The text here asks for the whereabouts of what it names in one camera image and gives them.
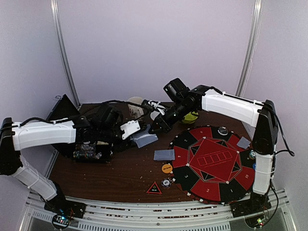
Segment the orange disc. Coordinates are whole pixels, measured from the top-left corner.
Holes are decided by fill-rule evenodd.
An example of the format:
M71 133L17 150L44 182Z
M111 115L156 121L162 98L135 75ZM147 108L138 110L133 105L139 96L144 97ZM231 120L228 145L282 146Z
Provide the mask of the orange disc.
M172 165L171 164L165 164L162 166L162 171L164 173L170 173L172 172Z

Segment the brown wooden table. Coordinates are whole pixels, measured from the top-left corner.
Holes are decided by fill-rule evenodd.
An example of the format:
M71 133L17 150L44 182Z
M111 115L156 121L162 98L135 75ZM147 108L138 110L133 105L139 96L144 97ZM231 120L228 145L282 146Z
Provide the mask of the brown wooden table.
M87 110L93 104L84 104L80 111ZM118 106L128 119L128 107ZM225 126L240 136L249 136L238 120L224 115L199 112L200 118L193 125L176 123L167 133L158 134L159 140L143 148L131 148L121 153L115 153L111 164L76 163L59 155L52 169L50 179L61 185L65 195L112 202L130 203L159 203L190 201L191 198L172 185L162 190L162 195L146 194L154 181L161 184L161 180L168 177L161 167L166 162L154 161L154 151L167 149L169 143L180 132L195 126L213 125Z

